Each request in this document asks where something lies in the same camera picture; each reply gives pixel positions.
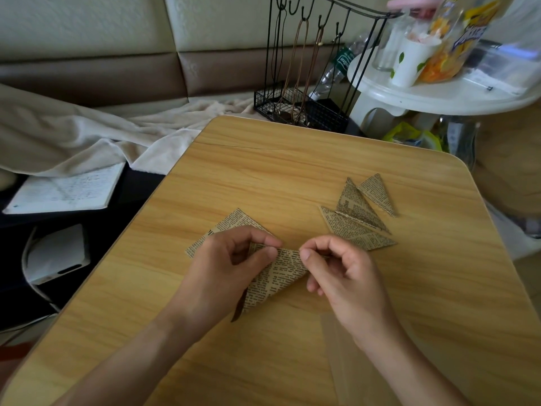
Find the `wooden table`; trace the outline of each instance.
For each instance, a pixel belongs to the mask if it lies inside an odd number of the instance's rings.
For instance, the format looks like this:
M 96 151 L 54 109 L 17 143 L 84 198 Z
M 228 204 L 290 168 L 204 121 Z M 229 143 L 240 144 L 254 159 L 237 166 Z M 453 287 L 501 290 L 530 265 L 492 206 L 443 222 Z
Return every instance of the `wooden table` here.
M 457 158 L 359 137 L 224 116 L 164 179 L 5 391 L 48 405 L 159 312 L 184 250 L 240 207 L 288 248 L 327 233 L 346 177 L 381 173 L 399 218 L 373 252 L 402 319 L 468 370 L 476 405 L 541 402 L 541 325 L 470 173 Z M 150 405 L 332 405 L 319 314 L 300 281 L 188 351 Z

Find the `pink lid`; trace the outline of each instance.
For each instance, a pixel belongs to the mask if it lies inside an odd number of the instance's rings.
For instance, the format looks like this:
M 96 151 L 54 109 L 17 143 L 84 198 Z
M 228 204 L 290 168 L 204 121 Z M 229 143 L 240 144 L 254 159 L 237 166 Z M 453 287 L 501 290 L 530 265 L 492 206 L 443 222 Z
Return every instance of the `pink lid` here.
M 434 10 L 439 7 L 443 0 L 389 0 L 387 8 L 391 11 L 402 10 L 404 8 L 425 8 Z

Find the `fingernail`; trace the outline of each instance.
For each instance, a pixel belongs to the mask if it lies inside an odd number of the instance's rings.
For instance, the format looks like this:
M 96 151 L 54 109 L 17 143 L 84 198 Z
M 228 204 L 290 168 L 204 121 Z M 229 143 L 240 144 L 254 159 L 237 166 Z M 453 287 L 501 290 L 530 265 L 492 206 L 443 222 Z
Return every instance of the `fingernail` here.
M 301 256 L 301 259 L 303 261 L 307 260 L 310 257 L 311 250 L 309 249 L 301 249 L 299 252 L 299 255 Z
M 274 246 L 267 246 L 265 250 L 267 252 L 267 256 L 270 259 L 276 259 L 276 257 L 278 256 L 278 250 Z

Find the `white round table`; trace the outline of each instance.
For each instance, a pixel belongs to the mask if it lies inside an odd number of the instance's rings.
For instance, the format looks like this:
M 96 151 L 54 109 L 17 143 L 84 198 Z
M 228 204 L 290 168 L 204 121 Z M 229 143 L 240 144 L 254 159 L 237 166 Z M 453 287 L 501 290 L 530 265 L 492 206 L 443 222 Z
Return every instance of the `white round table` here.
M 349 65 L 347 77 L 354 88 L 369 53 L 368 50 L 365 52 L 355 78 L 353 75 L 360 56 Z M 361 95 L 350 118 L 366 135 L 374 138 L 388 132 L 392 118 L 404 115 L 408 110 L 434 115 L 487 115 L 523 108 L 541 97 L 541 83 L 516 97 L 496 89 L 489 91 L 459 77 L 442 83 L 418 83 L 413 87 L 400 88 L 391 84 L 390 73 L 376 70 L 372 62 L 369 62 L 357 89 Z

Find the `hook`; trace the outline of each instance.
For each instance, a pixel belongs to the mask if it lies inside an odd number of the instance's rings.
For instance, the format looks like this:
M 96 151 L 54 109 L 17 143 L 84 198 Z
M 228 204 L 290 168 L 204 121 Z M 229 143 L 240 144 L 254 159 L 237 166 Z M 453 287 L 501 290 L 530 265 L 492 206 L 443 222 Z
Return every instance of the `hook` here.
M 315 0 L 312 0 L 312 5 L 310 6 L 310 12 L 308 13 L 308 16 L 306 18 L 304 16 L 304 6 L 302 6 L 301 8 L 302 21 L 308 21 L 308 18 L 310 18 L 310 16 L 312 15 L 312 8 L 314 8 L 314 1 Z
M 299 4 L 301 3 L 301 0 L 297 0 L 297 6 L 295 7 L 295 11 L 291 12 L 291 0 L 289 0 L 289 14 L 294 15 L 297 10 L 299 9 Z
M 342 37 L 343 35 L 343 32 L 346 30 L 346 24 L 347 24 L 347 18 L 349 17 L 349 12 L 351 11 L 350 8 L 347 9 L 347 13 L 346 13 L 346 19 L 344 20 L 343 22 L 343 26 L 342 26 L 342 31 L 341 32 L 338 32 L 338 23 L 336 23 L 336 37 L 339 38 L 339 37 Z
M 323 25 L 321 25 L 321 14 L 318 19 L 318 28 L 321 30 L 323 27 L 327 25 L 327 21 L 329 20 L 329 15 L 331 14 L 331 10 L 333 9 L 334 1 L 331 1 L 331 7 L 329 8 L 329 11 L 327 13 L 327 18 L 325 18 L 325 22 Z
M 285 3 L 282 4 L 282 0 L 280 0 L 278 2 L 278 0 L 276 0 L 276 5 L 278 6 L 278 10 L 279 11 L 282 11 L 282 10 L 285 10 L 286 9 L 286 5 L 287 5 L 287 0 Z

